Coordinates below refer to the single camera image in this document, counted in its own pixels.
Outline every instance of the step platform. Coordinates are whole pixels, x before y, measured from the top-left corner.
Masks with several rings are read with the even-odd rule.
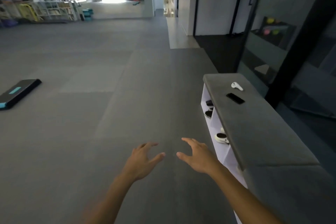
[[[0,110],[12,108],[17,102],[41,84],[40,79],[21,80],[0,95]]]

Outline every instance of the hand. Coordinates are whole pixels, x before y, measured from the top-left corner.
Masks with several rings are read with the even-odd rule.
[[[205,143],[199,143],[191,138],[182,138],[182,140],[191,146],[192,156],[185,155],[182,152],[178,152],[176,155],[195,171],[210,175],[212,172],[215,172],[218,167],[222,167],[222,164],[218,161],[216,156],[208,150]]]
[[[148,151],[152,146],[156,145],[158,145],[158,143],[145,143],[133,149],[131,156],[126,161],[122,174],[131,177],[133,182],[149,175],[157,163],[162,161],[166,156],[166,154],[162,152],[156,155],[153,159],[148,159]]]

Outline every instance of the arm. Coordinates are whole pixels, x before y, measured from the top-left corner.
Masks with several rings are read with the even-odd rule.
[[[105,200],[98,206],[87,224],[113,224],[117,218],[120,206],[132,184],[145,178],[154,167],[163,160],[165,153],[156,155],[149,160],[147,153],[157,143],[146,143],[133,149],[122,172],[118,175],[107,192]]]
[[[281,224],[280,220],[224,167],[204,143],[182,138],[192,148],[192,156],[177,156],[195,171],[208,174],[222,190],[243,224]]]

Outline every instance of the left hand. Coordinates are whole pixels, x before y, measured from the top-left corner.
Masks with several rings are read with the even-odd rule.
[[[164,152],[156,155],[149,160],[147,157],[148,151],[152,146],[158,143],[145,143],[133,149],[131,156],[126,161],[122,174],[131,177],[133,181],[145,178],[154,169],[154,167],[163,160],[166,156]]]

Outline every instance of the right hand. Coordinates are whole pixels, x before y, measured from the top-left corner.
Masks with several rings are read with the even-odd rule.
[[[182,138],[182,140],[191,146],[192,156],[188,156],[182,152],[178,152],[176,155],[195,171],[210,175],[212,172],[215,172],[217,168],[222,167],[222,164],[218,161],[216,156],[208,150],[205,143],[200,143],[191,138]]]

